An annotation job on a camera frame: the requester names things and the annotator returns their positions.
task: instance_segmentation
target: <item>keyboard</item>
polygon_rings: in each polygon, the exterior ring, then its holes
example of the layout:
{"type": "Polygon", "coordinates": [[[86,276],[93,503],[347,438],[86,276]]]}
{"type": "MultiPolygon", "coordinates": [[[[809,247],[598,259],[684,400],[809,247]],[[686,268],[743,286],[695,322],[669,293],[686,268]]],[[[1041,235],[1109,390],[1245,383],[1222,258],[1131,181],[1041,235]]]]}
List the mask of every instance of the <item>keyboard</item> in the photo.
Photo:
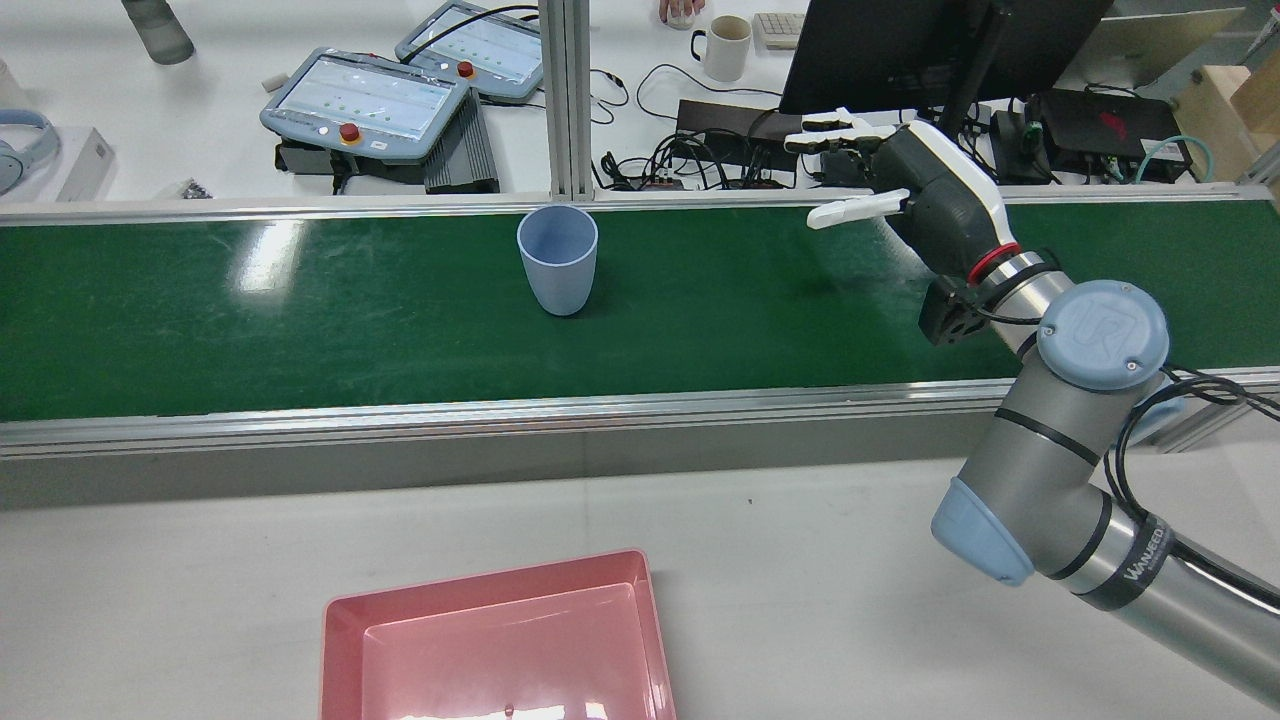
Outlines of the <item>keyboard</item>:
{"type": "Polygon", "coordinates": [[[755,32],[769,50],[795,50],[804,13],[756,13],[755,32]]]}

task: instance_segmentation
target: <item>computer monitor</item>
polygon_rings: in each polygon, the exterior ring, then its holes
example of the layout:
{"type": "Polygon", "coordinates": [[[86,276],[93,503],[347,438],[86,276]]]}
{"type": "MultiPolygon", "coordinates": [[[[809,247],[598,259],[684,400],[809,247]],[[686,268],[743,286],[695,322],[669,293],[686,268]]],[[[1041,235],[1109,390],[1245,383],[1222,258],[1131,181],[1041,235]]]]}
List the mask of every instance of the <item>computer monitor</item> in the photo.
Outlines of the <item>computer monitor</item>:
{"type": "Polygon", "coordinates": [[[778,111],[950,102],[963,104],[964,113],[975,100],[1047,90],[1110,6],[1111,0],[812,0],[778,111]]]}

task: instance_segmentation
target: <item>white box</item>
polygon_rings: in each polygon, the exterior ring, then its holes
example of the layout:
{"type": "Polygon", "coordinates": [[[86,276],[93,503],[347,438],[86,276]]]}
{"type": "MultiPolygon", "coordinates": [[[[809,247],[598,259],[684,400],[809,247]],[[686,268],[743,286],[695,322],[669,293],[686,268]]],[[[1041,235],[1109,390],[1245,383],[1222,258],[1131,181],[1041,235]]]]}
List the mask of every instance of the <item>white box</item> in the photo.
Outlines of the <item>white box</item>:
{"type": "Polygon", "coordinates": [[[115,165],[115,150],[97,128],[58,127],[60,147],[50,163],[37,167],[0,202],[73,202],[97,200],[115,165]]]}

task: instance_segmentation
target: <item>light blue joint cap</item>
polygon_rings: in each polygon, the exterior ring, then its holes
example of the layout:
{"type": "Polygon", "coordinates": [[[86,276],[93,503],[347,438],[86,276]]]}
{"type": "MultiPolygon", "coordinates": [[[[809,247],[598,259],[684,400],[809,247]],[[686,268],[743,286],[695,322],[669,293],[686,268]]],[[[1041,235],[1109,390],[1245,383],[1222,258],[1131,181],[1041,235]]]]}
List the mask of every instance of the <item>light blue joint cap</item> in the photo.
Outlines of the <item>light blue joint cap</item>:
{"type": "Polygon", "coordinates": [[[951,478],[929,529],[942,547],[1006,585],[1018,587],[1036,571],[1005,524],[960,478],[951,478]]]}
{"type": "Polygon", "coordinates": [[[1050,304],[1036,345],[1055,375],[1092,391],[1142,384],[1169,356],[1169,329],[1156,300],[1117,281],[1089,281],[1050,304]]]}

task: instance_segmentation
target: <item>pink plastic tray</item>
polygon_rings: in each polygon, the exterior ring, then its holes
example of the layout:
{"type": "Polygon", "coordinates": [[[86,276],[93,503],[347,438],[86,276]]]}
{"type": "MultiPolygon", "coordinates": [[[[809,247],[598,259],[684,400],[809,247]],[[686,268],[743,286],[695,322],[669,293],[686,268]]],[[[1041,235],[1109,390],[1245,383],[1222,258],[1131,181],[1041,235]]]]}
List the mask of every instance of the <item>pink plastic tray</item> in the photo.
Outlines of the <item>pink plastic tray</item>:
{"type": "Polygon", "coordinates": [[[321,720],[676,720],[637,550],[342,597],[321,720]]]}

